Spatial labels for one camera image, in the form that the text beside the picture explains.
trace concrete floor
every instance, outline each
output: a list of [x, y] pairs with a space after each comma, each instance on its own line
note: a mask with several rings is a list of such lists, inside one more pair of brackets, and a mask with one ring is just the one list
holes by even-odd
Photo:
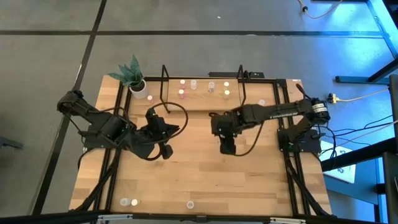
[[[0, 30], [91, 30], [100, 2], [0, 0]], [[312, 14], [331, 6], [304, 2]], [[297, 1], [278, 0], [113, 0], [106, 5], [99, 29], [379, 31], [365, 3], [343, 3], [331, 15], [312, 20], [300, 13]], [[0, 150], [0, 217], [30, 212], [60, 123], [56, 103], [73, 86], [87, 41], [87, 35], [0, 35], [0, 136], [25, 145], [22, 151]], [[88, 102], [95, 103], [102, 76], [117, 71], [117, 64], [128, 63], [132, 54], [146, 76], [160, 75], [162, 64], [172, 76], [233, 72], [243, 64], [268, 78], [302, 79], [310, 96], [337, 93], [343, 99], [384, 86], [337, 84], [334, 76], [369, 76], [393, 60], [381, 37], [97, 36], [81, 86]], [[384, 92], [330, 106], [330, 128], [362, 127], [390, 115], [390, 105]], [[77, 123], [86, 127], [83, 121]], [[358, 141], [375, 143], [393, 135], [392, 128], [387, 128]], [[81, 149], [80, 138], [70, 126], [44, 213], [67, 211]], [[373, 221], [372, 205], [334, 192], [329, 196], [335, 215]]]

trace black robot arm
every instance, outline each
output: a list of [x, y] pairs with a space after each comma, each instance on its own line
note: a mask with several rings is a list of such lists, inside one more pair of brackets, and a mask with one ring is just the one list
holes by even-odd
[[281, 105], [261, 106], [243, 105], [224, 114], [210, 113], [211, 133], [219, 136], [223, 154], [236, 154], [234, 138], [245, 129], [253, 128], [270, 119], [303, 115], [296, 125], [288, 129], [278, 130], [280, 148], [288, 151], [320, 151], [314, 138], [316, 131], [311, 128], [316, 124], [325, 124], [330, 120], [329, 112], [318, 98], [302, 99], [293, 103]]
[[90, 126], [87, 131], [79, 132], [86, 138], [85, 147], [88, 150], [103, 148], [128, 149], [141, 159], [147, 159], [159, 145], [159, 155], [168, 159], [173, 150], [166, 145], [170, 137], [180, 128], [177, 125], [165, 123], [164, 119], [156, 115], [155, 109], [149, 108], [146, 113], [148, 125], [137, 129], [137, 126], [126, 117], [99, 111], [83, 99], [80, 91], [69, 91], [57, 104], [57, 109], [65, 116], [81, 116]]

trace white cap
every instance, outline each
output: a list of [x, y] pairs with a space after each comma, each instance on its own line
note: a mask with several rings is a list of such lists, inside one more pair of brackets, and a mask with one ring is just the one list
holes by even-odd
[[120, 200], [120, 205], [121, 205], [121, 206], [128, 206], [128, 205], [130, 205], [130, 199], [128, 199], [128, 198], [122, 198], [122, 199]]
[[131, 200], [131, 205], [132, 205], [132, 206], [138, 205], [138, 200], [137, 200], [137, 199]]
[[259, 105], [264, 106], [265, 104], [266, 104], [265, 100], [263, 100], [263, 99], [259, 100]]
[[195, 204], [192, 202], [192, 201], [189, 201], [189, 202], [187, 202], [187, 208], [188, 209], [193, 209], [193, 206], [194, 206]]

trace label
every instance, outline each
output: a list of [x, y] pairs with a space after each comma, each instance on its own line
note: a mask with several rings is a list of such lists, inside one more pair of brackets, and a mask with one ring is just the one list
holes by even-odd
[[318, 108], [318, 109], [314, 110], [314, 112], [316, 112], [316, 113], [319, 113], [319, 112], [322, 112], [322, 111], [328, 111], [328, 109], [326, 107], [323, 107], [323, 108]]
[[269, 118], [270, 119], [283, 118], [283, 117], [286, 117], [286, 116], [295, 116], [297, 114], [298, 114], [298, 112], [290, 113], [290, 114], [279, 114], [279, 115], [270, 116]]
[[319, 103], [319, 104], [317, 104], [317, 105], [313, 105], [312, 106], [312, 109], [318, 109], [318, 108], [321, 108], [321, 107], [324, 107], [325, 105], [323, 104], [323, 103]]

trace small cup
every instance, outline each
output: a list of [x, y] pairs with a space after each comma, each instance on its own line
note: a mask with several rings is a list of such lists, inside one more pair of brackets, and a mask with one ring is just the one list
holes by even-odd
[[224, 99], [229, 99], [229, 94], [230, 94], [230, 92], [229, 92], [229, 90], [225, 90], [224, 91]]
[[180, 98], [181, 98], [181, 99], [184, 99], [184, 97], [185, 97], [185, 96], [184, 96], [184, 90], [179, 90], [179, 91], [178, 91], [178, 95], [180, 95]]
[[191, 90], [196, 90], [196, 89], [197, 89], [197, 81], [191, 80]]
[[122, 199], [120, 200], [120, 205], [121, 205], [121, 206], [124, 206], [124, 207], [129, 206], [130, 203], [131, 203], [131, 200], [128, 199], [128, 198], [122, 198]]
[[214, 92], [214, 87], [215, 87], [215, 84], [213, 82], [209, 82], [209, 92], [210, 93]]
[[180, 80], [180, 89], [181, 90], [185, 89], [185, 80]]
[[132, 206], [137, 206], [139, 204], [139, 201], [137, 199], [132, 199], [131, 200], [131, 205]]
[[193, 209], [194, 206], [195, 206], [195, 204], [192, 201], [187, 202], [188, 209]]
[[265, 104], [266, 104], [265, 100], [263, 100], [263, 99], [259, 100], [259, 105], [260, 106], [264, 106]]
[[154, 104], [154, 103], [155, 103], [155, 100], [154, 100], [154, 97], [153, 97], [153, 96], [149, 95], [149, 96], [147, 97], [147, 99], [148, 99], [148, 101], [149, 101], [149, 104]]
[[224, 82], [224, 91], [228, 90], [229, 87], [229, 82]]

